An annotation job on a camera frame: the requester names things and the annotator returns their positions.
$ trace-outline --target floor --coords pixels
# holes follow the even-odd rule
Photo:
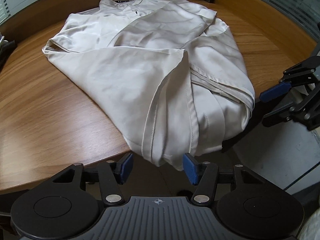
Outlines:
[[[237,164],[233,150],[227,153],[215,152],[196,157],[199,162],[209,161],[219,165],[221,169],[232,169]],[[141,156],[134,156],[134,166],[126,184],[120,185],[120,190],[126,200],[130,196],[176,196],[181,190],[194,192],[195,186],[190,185],[183,171],[177,171],[172,166],[164,164],[156,167]],[[96,199],[101,199],[99,183],[87,184],[87,192]],[[229,184],[218,184],[215,200],[230,192]],[[4,240],[17,240],[18,237],[4,233]]]

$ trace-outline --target wooden table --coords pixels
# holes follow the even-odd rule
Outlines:
[[[260,30],[224,7],[216,10],[243,54],[256,97],[293,65]],[[71,163],[85,165],[129,151],[101,109],[50,64],[42,47],[64,22],[22,41],[0,74],[0,191],[32,187]]]

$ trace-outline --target shirt collar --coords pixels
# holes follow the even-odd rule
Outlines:
[[[128,0],[129,2],[126,2],[126,3],[117,3],[116,2],[117,0],[100,0],[100,5],[103,4],[103,5],[108,5],[108,6],[112,6],[112,7],[115,7],[115,8],[119,8],[119,7],[124,7],[124,6],[127,6],[127,5],[137,5],[139,3],[142,2],[142,0]]]

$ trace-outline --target metal screw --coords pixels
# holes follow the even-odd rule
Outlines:
[[[210,200],[210,198],[206,195],[197,195],[193,199],[198,203],[205,203]]]
[[[309,118],[310,118],[310,114],[306,114],[303,119],[308,120]]]
[[[122,199],[121,196],[117,195],[117,194],[111,194],[106,196],[106,201],[114,203],[114,202],[119,202]]]

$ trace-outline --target cloth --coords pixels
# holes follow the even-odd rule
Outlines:
[[[0,33],[0,73],[12,52],[17,48],[15,41],[6,41]]]
[[[320,239],[320,209],[313,213],[305,225],[302,227],[299,240],[318,240]]]
[[[101,0],[43,48],[132,151],[182,170],[246,127],[254,90],[230,28],[186,0]]]

